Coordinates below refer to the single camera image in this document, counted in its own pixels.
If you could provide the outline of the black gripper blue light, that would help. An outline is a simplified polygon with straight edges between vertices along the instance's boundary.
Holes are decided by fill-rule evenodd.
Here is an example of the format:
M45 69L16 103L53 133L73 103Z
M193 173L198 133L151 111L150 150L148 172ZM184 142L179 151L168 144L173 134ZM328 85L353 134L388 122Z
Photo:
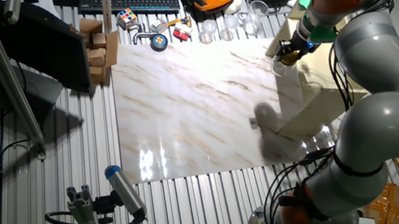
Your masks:
M313 51L315 46L316 44L314 42L307 41L297 33L294 33L289 41L280 40L278 42L275 59L280 61L289 53L296 51L297 58L295 59L294 63L297 64L297 62L301 61L304 56Z

